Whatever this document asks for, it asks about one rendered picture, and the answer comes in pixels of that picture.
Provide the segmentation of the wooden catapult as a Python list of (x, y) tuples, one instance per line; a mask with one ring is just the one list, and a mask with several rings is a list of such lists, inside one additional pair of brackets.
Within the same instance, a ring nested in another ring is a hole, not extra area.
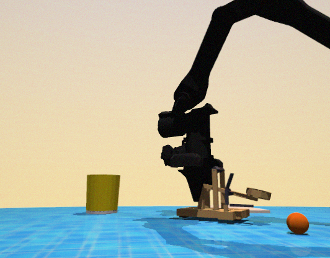
[[(220, 174), (220, 187), (218, 187), (218, 173)], [(247, 208), (228, 208), (229, 196), (237, 196), (253, 201), (258, 199), (270, 200), (271, 192), (247, 188), (246, 194), (231, 191), (230, 186), (234, 173), (230, 173), (225, 186), (225, 170), (223, 167), (212, 167), (212, 185), (203, 184), (198, 207), (176, 209), (179, 218), (203, 217), (218, 218), (218, 220), (238, 220), (249, 217)], [(213, 193), (213, 208), (210, 208), (210, 189)], [(221, 208), (219, 207), (218, 193), (221, 196)]]

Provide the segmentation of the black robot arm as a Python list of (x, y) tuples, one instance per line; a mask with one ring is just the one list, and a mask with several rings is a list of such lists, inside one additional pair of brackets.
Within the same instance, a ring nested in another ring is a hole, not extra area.
[[(217, 7), (190, 71), (174, 92), (172, 111), (158, 114), (158, 132), (163, 138), (196, 131), (210, 133), (210, 115), (218, 111), (209, 103), (192, 108), (206, 96), (210, 72), (232, 25), (253, 15), (289, 25), (330, 49), (330, 17), (304, 0), (234, 0)], [(185, 113), (187, 110), (191, 111)]]

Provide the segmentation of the olive yellow cylinder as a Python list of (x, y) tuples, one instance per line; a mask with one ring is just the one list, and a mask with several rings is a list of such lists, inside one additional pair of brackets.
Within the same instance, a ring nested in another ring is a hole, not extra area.
[(87, 174), (86, 213), (117, 213), (120, 175)]

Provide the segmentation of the orange ball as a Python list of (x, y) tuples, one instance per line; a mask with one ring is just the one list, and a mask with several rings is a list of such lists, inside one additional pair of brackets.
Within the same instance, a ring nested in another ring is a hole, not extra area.
[(296, 234), (303, 234), (307, 232), (309, 228), (307, 217), (298, 212), (289, 214), (287, 216), (286, 224), (288, 228)]

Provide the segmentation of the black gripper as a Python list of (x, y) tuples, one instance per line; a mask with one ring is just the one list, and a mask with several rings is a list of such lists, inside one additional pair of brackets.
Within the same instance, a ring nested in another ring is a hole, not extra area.
[(174, 154), (171, 167), (183, 167), (178, 171), (188, 182), (193, 202), (198, 202), (203, 184), (212, 185), (212, 167), (223, 167), (223, 163), (211, 155), (213, 138), (209, 132), (196, 131), (186, 134), (187, 153)]

